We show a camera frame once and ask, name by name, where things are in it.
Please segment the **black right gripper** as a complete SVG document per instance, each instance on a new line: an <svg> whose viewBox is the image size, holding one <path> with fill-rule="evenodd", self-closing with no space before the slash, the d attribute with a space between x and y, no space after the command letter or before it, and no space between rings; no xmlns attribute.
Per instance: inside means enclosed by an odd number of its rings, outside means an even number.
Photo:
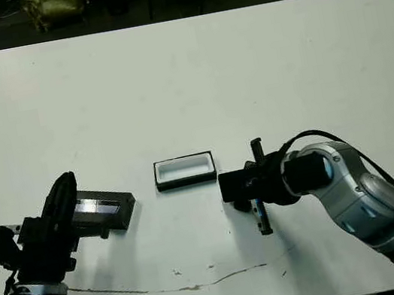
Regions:
<svg viewBox="0 0 394 295"><path fill-rule="evenodd" d="M270 201L279 205L291 205L300 200L300 196L291 194L283 181L281 174L280 161L277 161L275 153L264 154L261 144L261 138L255 138L250 141L250 147L254 161L245 162L245 169L256 168L256 177L251 181L252 184L257 183L259 188L259 196L251 201L252 210L257 219L257 226L263 235L273 233L271 221L269 220L264 203ZM250 202L234 201L233 207L237 211L250 211Z"/></svg>

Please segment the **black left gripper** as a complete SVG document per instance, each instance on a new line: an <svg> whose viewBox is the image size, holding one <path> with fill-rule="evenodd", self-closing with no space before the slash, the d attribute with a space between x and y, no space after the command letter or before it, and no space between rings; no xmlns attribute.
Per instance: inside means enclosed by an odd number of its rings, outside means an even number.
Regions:
<svg viewBox="0 0 394 295"><path fill-rule="evenodd" d="M24 219L17 241L22 245L17 276L20 283L60 283L77 265L72 254L80 239L109 236L107 224L99 217L88 221L72 220L76 194L74 173L63 172L45 199L42 217Z"/></svg>

